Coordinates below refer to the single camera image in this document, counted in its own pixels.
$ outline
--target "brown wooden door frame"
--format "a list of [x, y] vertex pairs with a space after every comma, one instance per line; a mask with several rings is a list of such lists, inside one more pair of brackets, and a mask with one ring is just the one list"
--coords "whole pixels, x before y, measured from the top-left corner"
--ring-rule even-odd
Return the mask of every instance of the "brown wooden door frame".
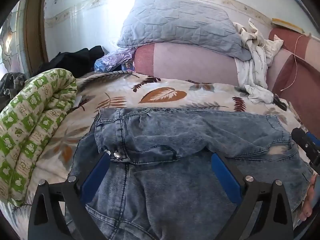
[[23, 19], [23, 41], [30, 76], [43, 62], [48, 62], [44, 34], [44, 1], [26, 0]]

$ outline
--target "metal screw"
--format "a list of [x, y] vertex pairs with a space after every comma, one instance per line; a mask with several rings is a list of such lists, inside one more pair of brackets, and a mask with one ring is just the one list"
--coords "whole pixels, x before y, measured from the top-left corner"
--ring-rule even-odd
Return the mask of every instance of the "metal screw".
[[44, 184], [45, 184], [45, 179], [39, 180], [39, 183], [38, 183], [39, 186], [42, 186], [42, 185], [44, 185]]
[[114, 153], [113, 153], [113, 156], [114, 156], [116, 159], [120, 159], [120, 158], [121, 158], [121, 154], [118, 153], [118, 152], [114, 152]]
[[254, 178], [251, 175], [245, 176], [245, 180], [248, 182], [253, 182]]
[[276, 179], [276, 184], [277, 184], [278, 186], [281, 186], [281, 185], [282, 185], [282, 181], [279, 180], [279, 179]]
[[76, 176], [70, 176], [70, 177], [68, 178], [68, 181], [69, 181], [69, 182], [75, 182], [76, 179], [77, 179]]

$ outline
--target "white tag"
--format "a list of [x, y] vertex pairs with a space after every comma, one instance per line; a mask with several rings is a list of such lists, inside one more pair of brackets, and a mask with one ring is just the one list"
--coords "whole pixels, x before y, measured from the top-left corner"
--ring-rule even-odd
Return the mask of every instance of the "white tag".
[[77, 96], [73, 108], [78, 107], [81, 102], [82, 96]]

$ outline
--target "green checkered blanket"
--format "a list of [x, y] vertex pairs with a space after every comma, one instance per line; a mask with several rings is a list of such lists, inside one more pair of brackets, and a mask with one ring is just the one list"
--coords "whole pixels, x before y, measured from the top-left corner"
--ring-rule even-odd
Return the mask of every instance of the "green checkered blanket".
[[0, 113], [0, 200], [20, 206], [39, 155], [74, 104], [65, 69], [37, 75]]

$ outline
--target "clear plastic packaging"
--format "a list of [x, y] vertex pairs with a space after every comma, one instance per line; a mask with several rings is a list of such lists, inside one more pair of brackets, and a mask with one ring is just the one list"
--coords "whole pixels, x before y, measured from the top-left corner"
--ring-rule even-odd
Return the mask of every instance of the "clear plastic packaging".
[[103, 56], [96, 60], [94, 64], [95, 72], [111, 72], [116, 67], [118, 67], [121, 63], [130, 60], [135, 51], [134, 48], [126, 48], [126, 49], [117, 49], [115, 51], [109, 52], [107, 55]]

